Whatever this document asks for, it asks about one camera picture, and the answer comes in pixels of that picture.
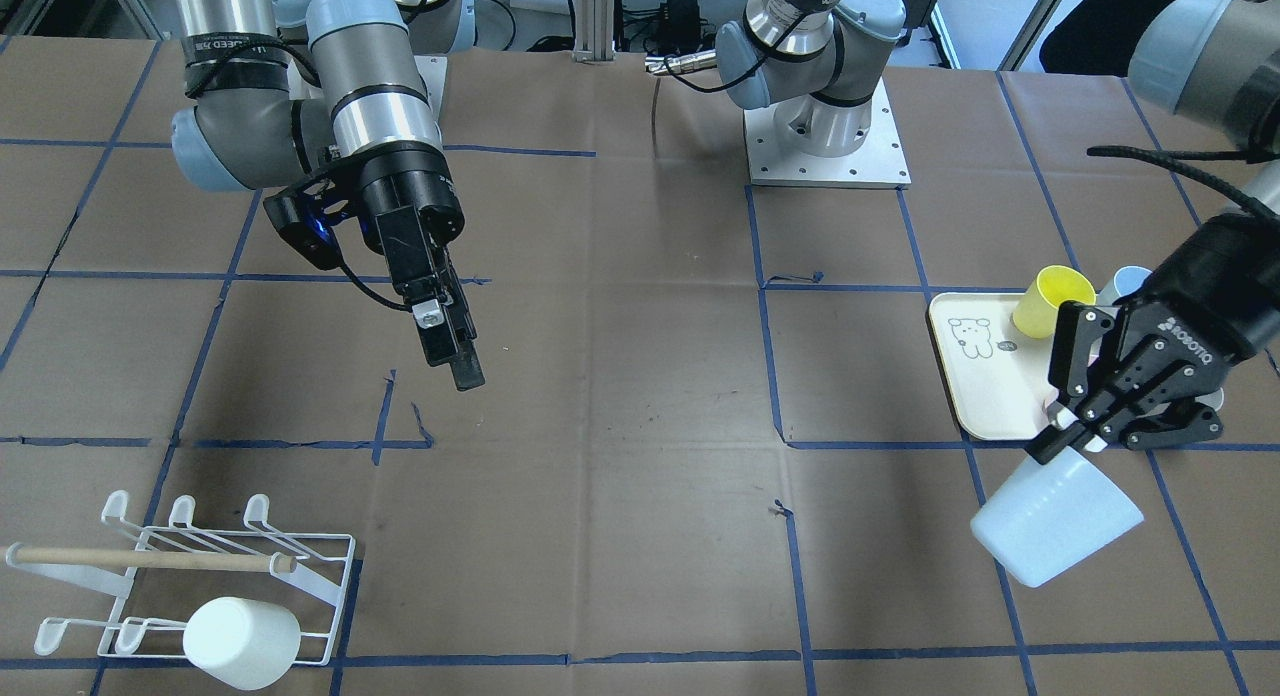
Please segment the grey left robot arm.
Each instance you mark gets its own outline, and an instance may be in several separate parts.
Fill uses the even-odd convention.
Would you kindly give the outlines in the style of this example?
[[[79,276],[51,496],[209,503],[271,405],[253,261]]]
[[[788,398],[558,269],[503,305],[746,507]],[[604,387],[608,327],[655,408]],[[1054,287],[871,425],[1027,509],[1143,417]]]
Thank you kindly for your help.
[[[1210,125],[1229,152],[1100,145],[1089,157],[1139,160],[1224,194],[1115,316],[1070,298],[1050,360],[1050,426],[1028,453],[1065,447],[1181,447],[1219,436],[1208,395],[1277,336],[1277,0],[1082,0],[1044,31],[1039,0],[1006,50],[1021,67],[1043,46],[1046,72],[1123,75],[1165,111]],[[748,0],[719,27],[716,67],[748,113],[797,102],[788,152],[846,157],[870,116],[872,81],[902,29],[899,0]]]

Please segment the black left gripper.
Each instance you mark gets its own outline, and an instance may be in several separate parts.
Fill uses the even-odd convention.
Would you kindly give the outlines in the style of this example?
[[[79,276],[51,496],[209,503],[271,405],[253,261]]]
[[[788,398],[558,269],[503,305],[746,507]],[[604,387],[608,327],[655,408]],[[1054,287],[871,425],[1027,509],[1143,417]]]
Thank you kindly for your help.
[[[1142,452],[1221,438],[1225,394],[1213,390],[1277,336],[1277,249],[1276,219],[1222,212],[1116,312],[1065,301],[1050,354],[1057,397],[1027,454],[1050,464],[1069,447]],[[1161,389],[1192,397],[1193,386],[1211,394],[1160,404]]]

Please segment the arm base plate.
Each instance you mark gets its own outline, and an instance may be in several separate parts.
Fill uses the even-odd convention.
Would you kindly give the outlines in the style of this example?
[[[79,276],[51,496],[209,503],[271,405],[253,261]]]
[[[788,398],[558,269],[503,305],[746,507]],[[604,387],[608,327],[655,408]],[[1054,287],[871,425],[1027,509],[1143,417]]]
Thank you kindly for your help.
[[[415,55],[413,59],[428,96],[433,118],[435,122],[439,122],[445,93],[448,59],[444,55]]]
[[[855,107],[805,95],[746,111],[744,132],[754,186],[899,189],[913,182],[883,81]]]

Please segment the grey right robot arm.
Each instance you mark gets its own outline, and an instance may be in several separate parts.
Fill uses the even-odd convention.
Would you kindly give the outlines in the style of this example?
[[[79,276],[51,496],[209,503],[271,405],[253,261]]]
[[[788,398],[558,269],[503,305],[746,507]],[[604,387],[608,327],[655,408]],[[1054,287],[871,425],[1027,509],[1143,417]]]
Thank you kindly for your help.
[[[278,235],[321,271],[349,273],[337,226],[381,255],[429,365],[485,381],[448,246],[465,214],[426,58],[470,49],[474,0],[178,0],[186,95],[180,171],[205,191],[269,191]]]

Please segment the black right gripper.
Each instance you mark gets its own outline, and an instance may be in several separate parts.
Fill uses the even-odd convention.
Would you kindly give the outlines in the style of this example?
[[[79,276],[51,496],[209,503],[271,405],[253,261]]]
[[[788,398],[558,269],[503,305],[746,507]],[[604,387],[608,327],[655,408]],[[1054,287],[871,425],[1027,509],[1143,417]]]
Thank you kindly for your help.
[[[448,365],[460,391],[483,386],[477,333],[444,248],[465,228],[445,155],[433,145],[397,141],[371,146],[357,157],[362,203],[357,217],[365,244],[384,255],[428,365]]]

